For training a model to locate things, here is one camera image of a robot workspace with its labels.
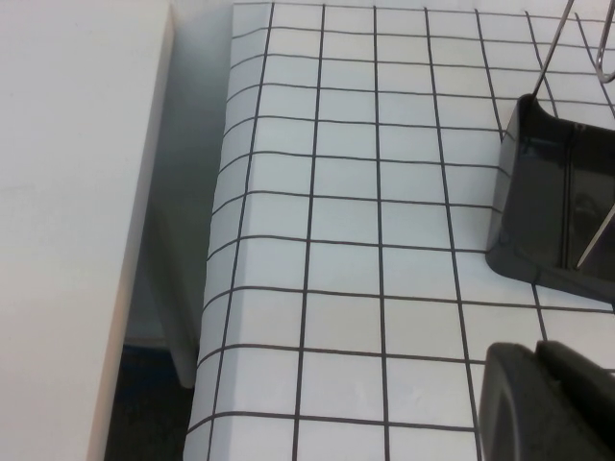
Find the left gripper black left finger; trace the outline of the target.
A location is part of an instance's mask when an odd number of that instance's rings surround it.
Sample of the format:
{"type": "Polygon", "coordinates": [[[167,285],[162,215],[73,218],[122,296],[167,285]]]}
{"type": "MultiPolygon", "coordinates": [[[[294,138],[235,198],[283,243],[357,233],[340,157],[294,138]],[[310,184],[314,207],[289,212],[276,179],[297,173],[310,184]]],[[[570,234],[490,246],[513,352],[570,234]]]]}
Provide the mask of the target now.
{"type": "Polygon", "coordinates": [[[480,438],[486,460],[520,460],[525,453],[523,413],[539,380],[533,353],[520,345],[495,343],[487,350],[480,398],[480,438]]]}

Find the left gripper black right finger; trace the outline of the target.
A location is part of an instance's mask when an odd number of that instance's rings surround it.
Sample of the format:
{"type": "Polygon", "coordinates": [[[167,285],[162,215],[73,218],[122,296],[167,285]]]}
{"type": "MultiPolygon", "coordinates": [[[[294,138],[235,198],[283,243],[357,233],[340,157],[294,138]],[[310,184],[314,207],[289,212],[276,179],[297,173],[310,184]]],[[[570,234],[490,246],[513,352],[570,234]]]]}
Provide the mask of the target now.
{"type": "Polygon", "coordinates": [[[614,459],[614,375],[556,341],[540,341],[535,355],[596,448],[614,459]]]}

